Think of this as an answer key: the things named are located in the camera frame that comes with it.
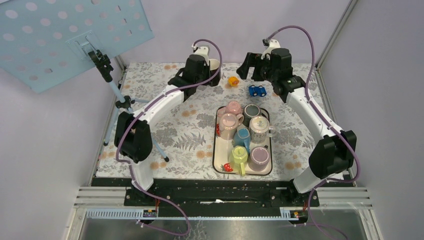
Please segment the black mug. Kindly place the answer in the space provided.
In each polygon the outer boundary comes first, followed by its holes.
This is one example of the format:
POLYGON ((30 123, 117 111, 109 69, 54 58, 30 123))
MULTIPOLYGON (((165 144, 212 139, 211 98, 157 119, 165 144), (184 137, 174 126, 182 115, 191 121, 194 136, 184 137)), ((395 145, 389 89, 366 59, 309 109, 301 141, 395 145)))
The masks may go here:
POLYGON ((216 87, 221 80, 221 68, 220 61, 218 59, 211 58, 209 59, 209 73, 210 76, 214 76, 212 80, 208 82, 208 86, 216 87))

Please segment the green octagonal mug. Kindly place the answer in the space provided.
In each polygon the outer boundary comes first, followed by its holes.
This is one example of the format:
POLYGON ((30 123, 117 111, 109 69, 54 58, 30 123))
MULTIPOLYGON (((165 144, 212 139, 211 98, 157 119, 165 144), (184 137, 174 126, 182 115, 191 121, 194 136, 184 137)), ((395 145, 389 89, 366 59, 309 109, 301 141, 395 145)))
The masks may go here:
POLYGON ((229 155, 229 165, 233 171, 239 173, 242 177, 246 175, 248 161, 248 152, 243 146, 236 146, 229 155))

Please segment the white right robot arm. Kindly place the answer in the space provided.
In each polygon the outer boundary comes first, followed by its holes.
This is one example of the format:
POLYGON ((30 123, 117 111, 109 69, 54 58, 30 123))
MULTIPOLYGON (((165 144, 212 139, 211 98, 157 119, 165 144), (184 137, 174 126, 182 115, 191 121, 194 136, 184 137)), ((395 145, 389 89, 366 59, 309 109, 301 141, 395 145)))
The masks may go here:
POLYGON ((266 53, 248 52, 236 73, 255 82, 269 81, 273 91, 291 107, 308 128, 315 147, 308 158, 308 167, 293 179, 294 188, 287 191, 287 201, 301 205, 311 191, 323 180, 351 168, 354 164, 357 137, 335 124, 310 97, 305 81, 293 73, 292 55, 286 48, 274 48, 266 53))

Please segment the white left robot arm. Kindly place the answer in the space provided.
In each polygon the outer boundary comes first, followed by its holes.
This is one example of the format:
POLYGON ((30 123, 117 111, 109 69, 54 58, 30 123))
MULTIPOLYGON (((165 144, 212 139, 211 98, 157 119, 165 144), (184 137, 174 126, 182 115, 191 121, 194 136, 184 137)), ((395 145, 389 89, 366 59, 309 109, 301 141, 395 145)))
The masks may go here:
POLYGON ((142 205, 148 206, 155 200, 155 192, 150 188, 153 174, 144 164, 153 149, 152 127, 192 96, 197 87, 219 80, 221 65, 220 60, 191 54, 159 95, 139 110, 118 116, 115 159, 129 165, 131 183, 138 189, 135 197, 142 205))

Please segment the pink octagonal mug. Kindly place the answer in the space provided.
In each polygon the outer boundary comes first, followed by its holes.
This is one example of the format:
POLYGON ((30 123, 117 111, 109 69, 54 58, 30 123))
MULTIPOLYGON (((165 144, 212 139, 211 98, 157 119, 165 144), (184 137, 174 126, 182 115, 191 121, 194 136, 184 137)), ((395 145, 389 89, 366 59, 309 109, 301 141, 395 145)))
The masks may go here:
POLYGON ((224 114, 239 115, 242 113, 242 106, 238 101, 230 101, 226 106, 217 110, 217 119, 219 120, 224 114))

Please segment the dark grey mug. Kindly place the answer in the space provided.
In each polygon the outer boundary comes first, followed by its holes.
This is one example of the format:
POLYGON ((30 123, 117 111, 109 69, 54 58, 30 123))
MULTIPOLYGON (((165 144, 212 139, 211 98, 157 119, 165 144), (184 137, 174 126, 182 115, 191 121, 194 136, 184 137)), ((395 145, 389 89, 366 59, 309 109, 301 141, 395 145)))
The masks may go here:
POLYGON ((250 121, 253 117, 262 116, 262 117, 265 117, 266 119, 268 119, 266 117, 266 115, 262 112, 262 109, 258 105, 253 104, 253 103, 247 104, 243 108, 242 114, 244 116, 244 120, 243 120, 242 124, 246 128, 249 128, 250 121))

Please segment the tall pale pink mug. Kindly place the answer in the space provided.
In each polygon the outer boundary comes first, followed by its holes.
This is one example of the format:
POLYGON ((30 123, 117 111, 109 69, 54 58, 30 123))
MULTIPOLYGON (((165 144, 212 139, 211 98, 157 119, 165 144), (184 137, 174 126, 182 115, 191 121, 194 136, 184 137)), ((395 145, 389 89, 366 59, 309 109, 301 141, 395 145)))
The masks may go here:
POLYGON ((226 141, 232 140, 237 128, 243 121, 244 116, 242 114, 225 113, 219 120, 219 137, 226 141))

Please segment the white floral mug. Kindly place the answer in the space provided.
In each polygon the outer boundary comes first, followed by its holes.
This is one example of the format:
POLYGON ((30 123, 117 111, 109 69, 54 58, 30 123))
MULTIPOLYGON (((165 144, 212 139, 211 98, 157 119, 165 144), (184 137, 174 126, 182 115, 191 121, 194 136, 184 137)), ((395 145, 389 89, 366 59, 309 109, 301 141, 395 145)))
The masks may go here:
POLYGON ((261 115, 253 117, 249 122, 249 133, 253 144, 261 144, 277 134, 277 129, 261 115))

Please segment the blue dotted mug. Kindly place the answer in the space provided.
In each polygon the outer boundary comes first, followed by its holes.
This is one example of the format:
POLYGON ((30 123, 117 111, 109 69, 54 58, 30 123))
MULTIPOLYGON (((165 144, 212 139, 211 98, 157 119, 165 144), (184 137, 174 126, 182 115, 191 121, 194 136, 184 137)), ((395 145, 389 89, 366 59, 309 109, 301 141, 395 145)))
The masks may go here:
POLYGON ((251 135, 247 128, 238 129, 232 140, 233 147, 244 147, 248 154, 250 154, 251 135))

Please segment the purple mug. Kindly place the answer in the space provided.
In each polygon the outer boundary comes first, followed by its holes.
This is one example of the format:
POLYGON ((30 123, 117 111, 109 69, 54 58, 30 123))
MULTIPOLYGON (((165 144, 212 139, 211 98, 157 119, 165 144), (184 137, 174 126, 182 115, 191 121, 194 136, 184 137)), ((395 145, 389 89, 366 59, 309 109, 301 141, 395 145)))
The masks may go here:
POLYGON ((247 164, 251 170, 259 172, 267 167, 270 159, 271 155, 268 152, 268 149, 262 146, 257 146, 250 151, 247 164))

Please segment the yellow toy car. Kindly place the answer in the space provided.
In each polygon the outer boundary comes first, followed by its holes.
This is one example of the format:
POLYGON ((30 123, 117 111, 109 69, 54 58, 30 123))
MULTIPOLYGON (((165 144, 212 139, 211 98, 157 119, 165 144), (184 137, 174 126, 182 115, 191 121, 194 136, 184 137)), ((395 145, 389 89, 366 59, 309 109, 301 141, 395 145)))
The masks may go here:
POLYGON ((228 81, 228 85, 232 88, 237 87, 240 84, 240 80, 235 76, 229 77, 227 81, 228 81))

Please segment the blue toy car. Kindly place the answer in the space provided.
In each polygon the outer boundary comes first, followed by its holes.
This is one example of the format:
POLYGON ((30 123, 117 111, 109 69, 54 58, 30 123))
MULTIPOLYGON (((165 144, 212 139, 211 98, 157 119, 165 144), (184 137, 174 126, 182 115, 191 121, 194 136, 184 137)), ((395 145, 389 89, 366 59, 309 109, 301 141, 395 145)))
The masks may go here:
POLYGON ((251 85, 248 87, 248 91, 251 97, 265 97, 267 95, 267 91, 262 85, 251 85))

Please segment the floral tablecloth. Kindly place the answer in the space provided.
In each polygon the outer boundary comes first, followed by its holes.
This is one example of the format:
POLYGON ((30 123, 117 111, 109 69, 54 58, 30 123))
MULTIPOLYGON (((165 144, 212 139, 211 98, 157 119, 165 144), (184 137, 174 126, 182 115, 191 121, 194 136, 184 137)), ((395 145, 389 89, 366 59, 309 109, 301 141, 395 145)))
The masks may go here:
MULTIPOLYGON (((184 63, 130 63, 121 88, 124 95, 150 101, 166 86, 184 63)), ((167 179, 228 179, 228 180, 290 180, 308 167, 314 149, 314 139, 300 117, 273 92, 270 82, 241 80, 238 86, 228 84, 229 77, 238 77, 241 63, 224 63, 218 86, 199 86, 186 102, 173 108, 168 116, 150 127, 152 137, 169 157, 165 162, 153 146, 146 159, 154 178, 167 179), (264 86, 265 97, 251 97, 248 87, 264 86), (230 101, 242 106, 256 104, 270 113, 270 123, 277 134, 272 137, 272 170, 265 176, 217 172, 213 167, 216 111, 230 101)), ((111 135, 99 156, 97 178, 130 178, 129 165, 115 160, 116 147, 111 135)))

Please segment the white strawberry tray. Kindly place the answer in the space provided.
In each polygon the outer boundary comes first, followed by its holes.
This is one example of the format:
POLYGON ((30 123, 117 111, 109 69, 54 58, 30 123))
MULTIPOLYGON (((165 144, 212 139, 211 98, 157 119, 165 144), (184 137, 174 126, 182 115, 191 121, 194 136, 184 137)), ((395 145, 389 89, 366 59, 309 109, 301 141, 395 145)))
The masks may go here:
MULTIPOLYGON (((262 108, 262 112, 266 115, 267 119, 269 120, 270 124, 271 124, 271 120, 270 120, 270 114, 269 112, 262 108)), ((238 172, 233 171, 233 169, 230 167, 229 164, 229 157, 231 154, 233 147, 233 139, 232 140, 224 140, 222 138, 219 137, 219 121, 220 119, 217 118, 216 116, 216 125, 215 125, 215 140, 214 140, 214 153, 213 153, 213 160, 212 160, 212 165, 214 167, 214 169, 219 172, 219 173, 226 173, 226 174, 238 174, 238 172)), ((242 124, 237 128, 241 129, 241 128, 246 128, 242 124)), ((272 143, 271 143, 271 138, 268 138, 265 142, 260 143, 260 144, 255 144, 255 143, 250 143, 250 152, 253 148, 255 147, 265 147, 267 148, 268 152, 270 153, 270 161, 268 162, 267 166, 265 169, 261 170, 261 171, 254 171, 252 169, 250 169, 250 167, 248 166, 248 162, 247 162, 247 167, 246 167, 246 175, 257 175, 257 176, 265 176, 271 173, 272 168, 273 168, 273 164, 272 164, 272 143)))

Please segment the blue perforated stand plate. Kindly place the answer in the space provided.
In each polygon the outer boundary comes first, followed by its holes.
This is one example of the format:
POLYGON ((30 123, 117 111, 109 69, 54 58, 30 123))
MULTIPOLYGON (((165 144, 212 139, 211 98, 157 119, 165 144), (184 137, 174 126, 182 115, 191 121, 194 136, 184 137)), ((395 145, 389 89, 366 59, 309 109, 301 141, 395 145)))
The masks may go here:
POLYGON ((36 93, 154 37, 139 0, 4 0, 0 67, 36 93))

